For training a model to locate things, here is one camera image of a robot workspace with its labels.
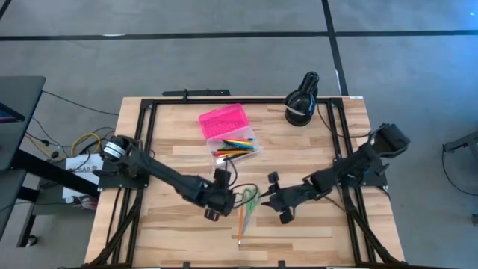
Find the wooden tabletop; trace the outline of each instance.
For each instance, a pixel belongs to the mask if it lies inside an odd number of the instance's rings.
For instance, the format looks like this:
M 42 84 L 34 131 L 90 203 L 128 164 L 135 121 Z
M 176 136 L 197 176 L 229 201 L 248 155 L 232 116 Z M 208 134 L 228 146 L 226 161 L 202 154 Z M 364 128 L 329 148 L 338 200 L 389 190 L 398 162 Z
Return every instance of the wooden tabletop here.
M 140 100 L 124 98 L 116 134 L 134 137 Z M 180 173 L 199 174 L 212 180 L 212 160 L 197 118 L 221 106 L 159 105 L 152 142 L 156 160 Z M 304 176 L 332 165 L 335 154 L 331 132 L 317 113 L 307 126 L 295 127 L 285 120 L 282 104 L 243 106 L 262 151 L 236 163 L 239 175 L 236 184 L 254 182 L 266 191 L 267 174 L 273 171 L 279 173 L 279 184 L 288 186 L 299 184 Z M 344 97 L 344 107 L 350 135 L 370 131 L 363 99 Z M 320 105 L 320 111 L 327 119 L 325 105 Z M 341 134 L 338 112 L 335 113 Z M 354 150 L 364 142 L 352 139 Z M 345 153 L 342 139 L 341 147 Z M 371 229 L 393 256 L 403 259 L 389 199 L 376 188 L 362 190 Z M 100 196 L 85 262 L 94 259 L 105 245 L 116 193 L 117 190 L 106 190 Z M 341 203 L 336 192 L 329 197 Z M 278 260 L 285 260 L 289 266 L 354 265 L 345 213 L 328 200 L 300 205 L 295 220 L 287 225 L 279 222 L 278 214 L 271 208 L 258 206 L 240 246 L 238 210 L 217 222 L 206 220 L 203 214 L 203 208 L 184 201 L 170 186 L 151 178 L 143 198 L 133 265 L 182 266 L 189 261 L 192 266 L 275 266 Z M 366 260 L 363 235 L 357 230 L 361 256 Z M 129 238 L 129 231 L 124 238 Z M 122 241 L 120 261 L 125 260 L 127 241 Z

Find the orange pencil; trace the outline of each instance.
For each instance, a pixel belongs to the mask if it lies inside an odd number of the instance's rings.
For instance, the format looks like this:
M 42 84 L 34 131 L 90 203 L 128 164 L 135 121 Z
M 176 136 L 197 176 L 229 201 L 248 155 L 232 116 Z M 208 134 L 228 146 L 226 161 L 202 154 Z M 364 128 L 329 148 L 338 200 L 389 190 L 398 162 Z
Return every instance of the orange pencil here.
M 239 214 L 239 235 L 238 235 L 238 244 L 240 244 L 240 240 L 242 239 L 242 225 L 244 225 L 244 206 L 240 207 L 240 214 Z

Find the black desk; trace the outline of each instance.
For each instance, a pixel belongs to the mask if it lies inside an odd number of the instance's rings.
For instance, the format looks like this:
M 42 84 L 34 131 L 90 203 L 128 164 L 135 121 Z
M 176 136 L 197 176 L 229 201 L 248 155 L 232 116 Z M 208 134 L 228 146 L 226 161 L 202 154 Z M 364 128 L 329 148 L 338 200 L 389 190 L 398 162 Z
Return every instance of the black desk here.
M 44 84 L 45 78 L 41 76 L 0 77 L 0 102 L 25 117 L 25 121 L 19 123 L 0 123 L 0 210 L 4 208 L 0 212 L 0 238 L 13 210 L 10 205 L 13 205 L 17 198 L 30 202 L 61 202 L 61 197 L 52 197 L 51 191 L 23 187 L 26 173 L 57 182 L 59 185 L 53 188 L 53 191 L 65 186 L 92 197 L 99 197 L 95 184 L 19 149 Z M 26 245 L 36 217 L 35 212 L 38 211 L 35 208 L 31 207 L 18 247 Z

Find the clear plastic container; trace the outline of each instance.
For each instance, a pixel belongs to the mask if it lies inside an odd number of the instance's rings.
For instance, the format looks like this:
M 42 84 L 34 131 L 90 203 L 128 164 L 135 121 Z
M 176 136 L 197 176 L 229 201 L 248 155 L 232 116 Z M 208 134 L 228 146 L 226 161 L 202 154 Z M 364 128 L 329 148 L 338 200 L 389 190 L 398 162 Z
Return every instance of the clear plastic container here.
M 204 113 L 199 116 L 199 124 L 215 167 L 222 167 L 225 164 L 224 157 L 216 156 L 214 153 L 226 145 L 224 142 L 226 139 L 244 139 L 252 144 L 252 152 L 232 157 L 232 161 L 249 158 L 260 152 L 260 145 L 249 126 L 241 104 L 228 105 Z

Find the computer monitor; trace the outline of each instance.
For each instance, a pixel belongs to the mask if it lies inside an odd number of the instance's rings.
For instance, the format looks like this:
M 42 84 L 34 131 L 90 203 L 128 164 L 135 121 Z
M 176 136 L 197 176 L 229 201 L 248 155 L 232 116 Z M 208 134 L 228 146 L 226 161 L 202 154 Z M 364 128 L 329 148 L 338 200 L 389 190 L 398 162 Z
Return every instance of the computer monitor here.
M 0 103 L 0 123 L 16 123 L 23 120 L 25 120 L 23 115 Z

